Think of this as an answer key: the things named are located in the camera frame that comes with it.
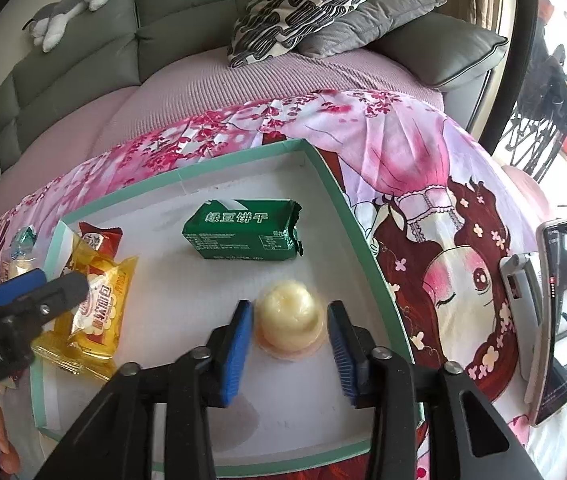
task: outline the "smartphone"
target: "smartphone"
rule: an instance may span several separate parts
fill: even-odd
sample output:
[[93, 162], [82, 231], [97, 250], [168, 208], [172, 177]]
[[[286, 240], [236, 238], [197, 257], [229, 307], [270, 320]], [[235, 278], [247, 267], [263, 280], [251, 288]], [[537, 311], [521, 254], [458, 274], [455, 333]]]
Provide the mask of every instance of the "smartphone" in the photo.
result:
[[541, 337], [529, 419], [533, 426], [567, 404], [567, 219], [537, 229], [541, 261]]

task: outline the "cartoon girl face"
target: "cartoon girl face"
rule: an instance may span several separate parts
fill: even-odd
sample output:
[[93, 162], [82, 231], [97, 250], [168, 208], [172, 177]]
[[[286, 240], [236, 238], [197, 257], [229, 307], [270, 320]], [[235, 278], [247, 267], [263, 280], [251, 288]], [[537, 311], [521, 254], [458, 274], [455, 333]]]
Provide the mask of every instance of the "cartoon girl face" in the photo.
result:
[[435, 305], [441, 349], [463, 367], [495, 327], [493, 284], [486, 263], [470, 246], [439, 254], [423, 276]]

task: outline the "red snack packet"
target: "red snack packet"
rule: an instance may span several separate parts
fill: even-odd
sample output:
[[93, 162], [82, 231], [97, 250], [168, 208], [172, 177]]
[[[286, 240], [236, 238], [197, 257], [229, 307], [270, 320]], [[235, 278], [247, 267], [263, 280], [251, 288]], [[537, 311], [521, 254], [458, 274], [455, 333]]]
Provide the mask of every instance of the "red snack packet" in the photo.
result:
[[124, 232], [121, 227], [100, 229], [87, 222], [80, 222], [81, 239], [107, 258], [114, 258]]

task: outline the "green biscuit package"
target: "green biscuit package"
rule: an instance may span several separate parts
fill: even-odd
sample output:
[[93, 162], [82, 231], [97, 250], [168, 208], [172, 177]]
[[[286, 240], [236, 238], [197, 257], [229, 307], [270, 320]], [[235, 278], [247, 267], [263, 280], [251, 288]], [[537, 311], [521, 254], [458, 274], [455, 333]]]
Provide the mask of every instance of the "green biscuit package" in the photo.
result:
[[299, 211], [294, 200], [209, 200], [182, 233], [206, 259], [288, 260], [303, 254]]

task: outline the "cat plush toy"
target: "cat plush toy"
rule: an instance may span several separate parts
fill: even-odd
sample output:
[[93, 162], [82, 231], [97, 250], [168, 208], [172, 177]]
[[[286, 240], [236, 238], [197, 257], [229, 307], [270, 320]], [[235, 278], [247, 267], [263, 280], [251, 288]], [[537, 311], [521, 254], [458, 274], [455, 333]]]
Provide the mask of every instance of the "cat plush toy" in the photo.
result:
[[68, 21], [86, 9], [99, 9], [107, 1], [61, 0], [44, 5], [28, 20], [23, 30], [29, 27], [35, 46], [41, 46], [44, 52], [50, 52], [62, 40]]

